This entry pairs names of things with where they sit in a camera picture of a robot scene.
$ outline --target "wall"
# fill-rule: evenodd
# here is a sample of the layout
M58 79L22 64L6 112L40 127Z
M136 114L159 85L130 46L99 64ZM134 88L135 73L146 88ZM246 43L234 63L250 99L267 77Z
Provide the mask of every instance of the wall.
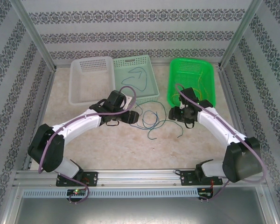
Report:
M225 73L246 134L260 140L280 216L280 0L261 3Z
M22 169L51 72L8 0L0 0L0 212Z
M57 65L149 54L220 62L251 0L23 0Z

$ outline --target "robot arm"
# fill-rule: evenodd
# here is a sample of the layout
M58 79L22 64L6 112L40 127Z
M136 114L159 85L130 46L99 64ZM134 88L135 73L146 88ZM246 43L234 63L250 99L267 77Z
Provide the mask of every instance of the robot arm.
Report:
M107 124L111 120L122 121L128 124L134 124L138 121L139 114L135 111L126 111L131 102L131 97L119 91L112 91L108 99L103 99L98 103L91 105L81 115L55 126L41 125L28 149L28 154L40 164L44 149L50 137L62 128L50 143L42 168L47 172L56 171L67 177L80 181L83 170L72 160L63 157L64 147L74 138L82 133Z
M169 119L185 123L187 128L191 124L193 128L197 121L205 126L226 148L223 161L205 161L196 165L196 175L199 180L205 177L226 177L231 182L243 180L251 175L262 171L261 164L256 157L241 143L240 138L247 143L260 157L259 141L252 137L247 138L244 134L239 133L231 127L216 111L213 105L207 101L199 101L195 96L192 88L181 91L187 98L191 99L198 105L207 109L210 113L195 106L180 96L181 106L174 107L169 112Z

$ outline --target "basket handle hole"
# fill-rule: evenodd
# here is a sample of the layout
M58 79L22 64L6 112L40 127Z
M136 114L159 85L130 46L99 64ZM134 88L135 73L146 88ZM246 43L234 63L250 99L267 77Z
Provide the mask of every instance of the basket handle hole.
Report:
M125 62L134 62L135 59L128 59L128 60L125 60Z

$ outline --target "light green plastic basket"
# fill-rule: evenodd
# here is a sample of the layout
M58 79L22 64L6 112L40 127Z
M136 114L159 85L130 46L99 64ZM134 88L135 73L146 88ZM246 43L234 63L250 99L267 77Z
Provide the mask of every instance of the light green plastic basket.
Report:
M148 55L113 59L113 64L116 90L119 91L125 85L133 87L137 103L158 99L160 93ZM132 90L128 88L123 93L133 96Z
M192 87L199 100L207 99L216 106L214 68L209 62L190 58L176 58L171 61L167 101L172 107L180 106L176 83L185 88Z

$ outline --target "marble floor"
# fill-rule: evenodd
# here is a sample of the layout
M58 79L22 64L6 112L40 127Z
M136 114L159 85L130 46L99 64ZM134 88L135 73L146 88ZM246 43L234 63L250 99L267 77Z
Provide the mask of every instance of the marble floor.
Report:
M162 102L168 114L167 85L169 66L153 66ZM231 124L231 117L223 90L215 70L217 106L219 114ZM87 106L72 106L68 102L69 68L58 68L43 122L49 126L63 123L81 113ZM160 119L165 115L156 103L143 105L144 110L157 111ZM197 163L208 159L223 159L225 148L202 125L195 123L193 129L181 128L172 122L150 133L121 123L119 126L103 125L89 130L71 141L64 149L64 156L72 159L83 169L162 169L194 168ZM37 169L33 161L31 169Z

